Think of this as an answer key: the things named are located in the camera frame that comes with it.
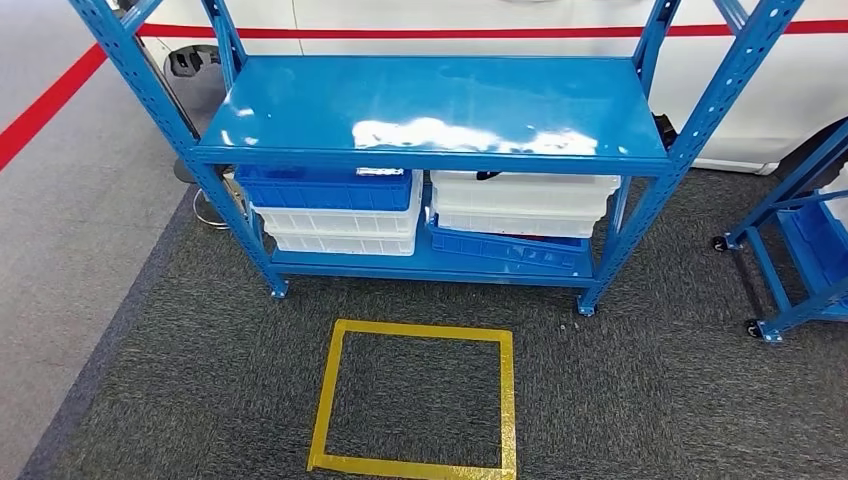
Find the red floor stripe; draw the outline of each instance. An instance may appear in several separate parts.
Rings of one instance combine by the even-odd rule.
[[[630,38],[638,37],[642,27],[523,28],[472,30],[296,30],[288,28],[240,28],[242,38],[274,39],[424,39],[424,38]],[[144,24],[139,35],[145,37],[213,38],[211,27]],[[788,34],[848,33],[848,19],[805,20],[793,22]],[[672,26],[672,37],[716,37],[731,35],[724,24]]]
[[[62,109],[74,93],[106,60],[95,44],[50,86],[29,108],[0,133],[0,170]]]

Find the stacked white bins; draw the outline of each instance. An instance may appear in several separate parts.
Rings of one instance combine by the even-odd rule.
[[[844,165],[839,170],[839,175],[829,184],[819,189],[819,193],[833,193],[848,190],[848,164]],[[848,197],[834,198],[827,200],[824,205],[833,214],[833,218],[839,220],[842,225],[848,228]]]
[[[409,256],[415,253],[423,184],[423,172],[413,171],[406,211],[251,208],[280,250]]]
[[[590,238],[621,178],[609,175],[433,171],[439,227],[467,232]]]

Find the blue plastic crate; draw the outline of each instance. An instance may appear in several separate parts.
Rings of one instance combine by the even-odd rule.
[[[848,232],[824,203],[805,205],[793,218],[818,262],[818,265],[806,266],[806,269],[818,270],[828,284],[848,276]]]
[[[357,175],[353,169],[240,165],[236,182],[258,207],[404,211],[412,172]]]
[[[433,250],[462,255],[496,258],[554,268],[572,269],[589,253],[585,238],[546,238],[528,240],[491,233],[462,232],[438,227],[438,215],[427,223],[433,237]]]

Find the yellow tape square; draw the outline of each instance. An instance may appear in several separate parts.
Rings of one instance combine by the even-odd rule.
[[[324,453],[327,443],[327,431],[330,428],[330,413],[333,409],[336,380],[338,380],[339,376],[342,343],[346,332],[498,342],[500,344],[501,367],[501,468],[399,462],[396,460],[345,457]],[[309,462],[306,470],[312,471],[313,468],[319,467],[361,475],[421,478],[425,480],[448,478],[469,480],[514,479],[516,472],[515,380],[512,357],[512,333],[506,330],[365,322],[360,320],[345,320],[342,318],[336,320],[336,325],[333,328],[333,337],[330,339],[330,350],[327,353],[327,366],[324,370],[324,382],[321,386],[321,397],[318,400],[318,414],[315,418],[315,429],[312,432],[312,446],[309,449]]]

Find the blue cart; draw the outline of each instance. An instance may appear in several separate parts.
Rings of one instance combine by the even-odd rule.
[[[745,322],[749,335],[770,343],[782,333],[810,320],[848,322],[848,233],[823,202],[848,196],[848,191],[819,193],[811,185],[833,162],[848,152],[848,120],[730,232],[713,238],[718,251],[750,245],[779,313]],[[792,305],[766,251],[760,228],[773,224],[786,243],[809,294]]]
[[[254,56],[247,55],[224,1],[198,0],[214,27],[228,89],[200,135],[136,37],[161,1],[140,0],[120,19],[105,0],[70,3],[272,295],[286,294],[285,274],[577,287],[584,315],[595,312],[803,3],[762,0],[749,15],[738,0],[715,0],[736,39],[678,134],[651,111],[648,96],[680,0],[657,0],[633,56],[614,58]],[[414,133],[379,135],[395,127]],[[439,133],[444,131],[474,134],[458,140]],[[534,142],[537,136],[545,142]],[[545,143],[544,151],[533,147],[539,143]],[[419,230],[411,257],[266,251],[256,215],[249,210],[245,215],[222,185],[221,165],[597,174],[620,175],[623,181],[613,197],[600,259],[586,249],[571,267],[554,268],[437,250],[426,230]],[[625,219],[634,176],[646,177],[648,186]]]

